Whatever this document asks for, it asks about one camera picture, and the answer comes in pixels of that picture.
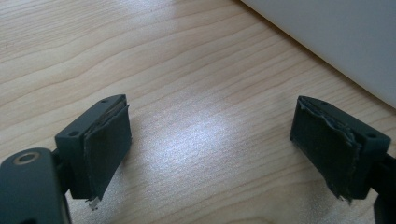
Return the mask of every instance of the round hole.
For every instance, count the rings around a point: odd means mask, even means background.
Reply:
[[[37,160],[38,157],[40,157],[40,154],[38,152],[26,152],[21,154],[19,157],[15,158],[14,164],[24,165]]]
[[[367,136],[370,137],[370,138],[376,138],[376,135],[373,134],[373,133],[367,133]]]
[[[73,132],[69,133],[68,135],[69,135],[70,137],[73,137],[73,136],[76,136],[76,135],[78,135],[78,134],[79,134],[79,132],[73,131]]]

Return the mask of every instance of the black plastic bracket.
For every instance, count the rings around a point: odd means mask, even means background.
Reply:
[[[125,95],[93,105],[55,136],[57,149],[31,148],[0,167],[0,223],[70,223],[64,194],[101,200],[132,144]]]
[[[376,222],[396,223],[393,213],[384,209],[396,202],[396,161],[387,154],[389,137],[327,102],[300,96],[290,140],[316,166],[337,198],[365,199],[373,188],[380,195],[375,213],[380,209],[385,214],[382,219],[375,215]]]

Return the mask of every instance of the wooden table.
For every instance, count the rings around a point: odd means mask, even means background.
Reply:
[[[396,139],[395,109],[239,1],[0,3],[0,161],[125,93],[134,143],[74,223],[373,223],[289,140],[298,95]],[[395,155],[395,144],[389,153]]]

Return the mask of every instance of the wood grain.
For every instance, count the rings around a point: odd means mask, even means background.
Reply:
[[[396,139],[395,109],[239,1],[3,1],[0,71],[0,161],[127,94],[132,149],[97,211],[67,196],[74,223],[374,222],[290,125],[308,95]]]

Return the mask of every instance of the light wood surface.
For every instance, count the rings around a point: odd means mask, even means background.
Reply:
[[[0,72],[0,161],[128,97],[131,151],[98,210],[67,196],[74,223],[374,223],[290,125],[307,95],[396,139],[396,110],[239,1],[3,1]]]

